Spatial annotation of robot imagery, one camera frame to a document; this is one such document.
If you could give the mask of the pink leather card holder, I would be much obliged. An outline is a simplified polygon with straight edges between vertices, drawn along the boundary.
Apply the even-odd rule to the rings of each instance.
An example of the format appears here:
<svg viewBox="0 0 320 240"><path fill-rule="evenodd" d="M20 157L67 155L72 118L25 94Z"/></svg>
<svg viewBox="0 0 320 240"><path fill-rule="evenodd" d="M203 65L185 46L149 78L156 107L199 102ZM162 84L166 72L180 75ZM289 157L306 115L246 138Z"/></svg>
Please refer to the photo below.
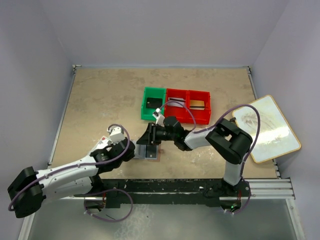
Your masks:
<svg viewBox="0 0 320 240"><path fill-rule="evenodd" d="M160 161L161 147L159 145L141 145L137 144L136 141L133 141L133 143L135 146L134 159L151 162Z"/></svg>

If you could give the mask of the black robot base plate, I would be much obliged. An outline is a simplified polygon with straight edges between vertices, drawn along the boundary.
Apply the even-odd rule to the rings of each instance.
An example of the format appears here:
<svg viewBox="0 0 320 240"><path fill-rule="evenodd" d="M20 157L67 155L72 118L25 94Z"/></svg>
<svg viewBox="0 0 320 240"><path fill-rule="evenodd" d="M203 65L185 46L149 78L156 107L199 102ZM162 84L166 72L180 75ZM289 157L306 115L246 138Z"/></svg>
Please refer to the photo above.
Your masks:
<svg viewBox="0 0 320 240"><path fill-rule="evenodd" d="M241 179L235 186L222 178L198 179L102 179L90 177L86 197L105 197L106 208L122 204L204 205L235 211L251 197L251 188Z"/></svg>

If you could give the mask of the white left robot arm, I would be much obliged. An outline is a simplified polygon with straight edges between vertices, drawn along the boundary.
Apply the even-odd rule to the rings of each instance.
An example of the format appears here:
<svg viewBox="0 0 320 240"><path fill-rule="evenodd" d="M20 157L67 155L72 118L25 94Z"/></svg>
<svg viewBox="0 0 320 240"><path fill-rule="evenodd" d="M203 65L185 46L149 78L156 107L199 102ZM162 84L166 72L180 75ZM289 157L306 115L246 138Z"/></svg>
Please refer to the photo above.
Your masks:
<svg viewBox="0 0 320 240"><path fill-rule="evenodd" d="M100 174L111 172L135 156L135 144L125 138L118 143L102 138L83 158L58 167L23 169L7 191L8 206L17 218L27 217L50 201L67 196L98 196L106 189Z"/></svg>

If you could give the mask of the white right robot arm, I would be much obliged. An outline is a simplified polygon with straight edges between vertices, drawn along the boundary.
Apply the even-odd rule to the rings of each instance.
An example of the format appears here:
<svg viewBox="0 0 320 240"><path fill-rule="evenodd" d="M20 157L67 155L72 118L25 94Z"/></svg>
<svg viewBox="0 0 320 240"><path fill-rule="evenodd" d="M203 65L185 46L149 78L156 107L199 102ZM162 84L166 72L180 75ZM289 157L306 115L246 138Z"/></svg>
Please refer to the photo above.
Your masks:
<svg viewBox="0 0 320 240"><path fill-rule="evenodd" d="M187 130L174 116L166 117L163 125L149 123L144 134L136 141L138 145L159 145L172 141L181 151L192 151L200 147L212 146L226 161L222 190L228 196L240 190L242 165L245 155L253 143L252 137L223 118L211 129L198 132Z"/></svg>

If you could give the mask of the black card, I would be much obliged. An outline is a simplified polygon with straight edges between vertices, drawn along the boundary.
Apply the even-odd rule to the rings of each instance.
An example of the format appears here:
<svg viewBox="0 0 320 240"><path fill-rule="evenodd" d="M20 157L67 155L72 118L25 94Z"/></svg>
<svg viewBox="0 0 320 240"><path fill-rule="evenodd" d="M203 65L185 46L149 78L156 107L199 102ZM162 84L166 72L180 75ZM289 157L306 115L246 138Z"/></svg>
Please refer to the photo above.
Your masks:
<svg viewBox="0 0 320 240"><path fill-rule="evenodd" d="M156 160L157 158L158 158L158 146L157 145L146 145L145 159Z"/></svg>

